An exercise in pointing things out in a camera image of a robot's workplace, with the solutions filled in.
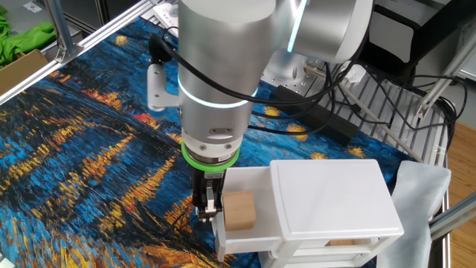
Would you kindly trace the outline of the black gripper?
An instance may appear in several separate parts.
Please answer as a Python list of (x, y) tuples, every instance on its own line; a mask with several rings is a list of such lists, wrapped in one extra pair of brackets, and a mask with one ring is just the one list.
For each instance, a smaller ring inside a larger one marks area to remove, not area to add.
[(191, 176), (193, 190), (193, 205), (196, 207), (197, 216), (203, 223), (209, 223), (217, 214), (214, 190), (222, 190), (225, 181), (225, 172), (208, 173), (194, 170)]

